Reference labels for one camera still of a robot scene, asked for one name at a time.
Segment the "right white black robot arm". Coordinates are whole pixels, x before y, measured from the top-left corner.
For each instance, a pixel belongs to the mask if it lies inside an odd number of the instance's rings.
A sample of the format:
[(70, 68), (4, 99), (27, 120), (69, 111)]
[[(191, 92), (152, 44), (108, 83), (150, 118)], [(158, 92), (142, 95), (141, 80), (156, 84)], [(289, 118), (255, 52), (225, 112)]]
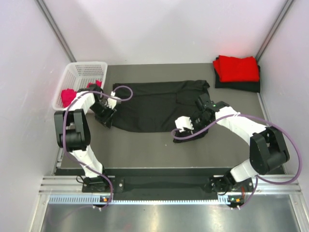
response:
[(192, 117), (194, 131), (216, 122), (249, 145), (249, 158), (223, 176), (228, 191), (237, 191), (243, 181), (259, 174), (265, 175), (289, 161), (290, 155), (283, 134), (277, 128), (239, 116), (227, 103), (211, 101), (208, 94), (200, 95), (196, 105), (199, 113)]

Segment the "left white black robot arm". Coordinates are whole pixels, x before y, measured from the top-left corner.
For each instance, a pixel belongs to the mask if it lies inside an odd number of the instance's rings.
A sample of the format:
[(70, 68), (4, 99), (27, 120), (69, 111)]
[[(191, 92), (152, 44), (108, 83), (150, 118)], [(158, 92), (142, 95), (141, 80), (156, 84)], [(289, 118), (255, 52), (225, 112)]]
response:
[(99, 122), (111, 126), (115, 107), (121, 101), (114, 91), (106, 95), (100, 87), (94, 85), (79, 90), (67, 107), (54, 113), (57, 144), (84, 170), (84, 178), (77, 177), (83, 184), (84, 191), (104, 192), (112, 189), (103, 164), (91, 148), (91, 133), (86, 114), (91, 110)]

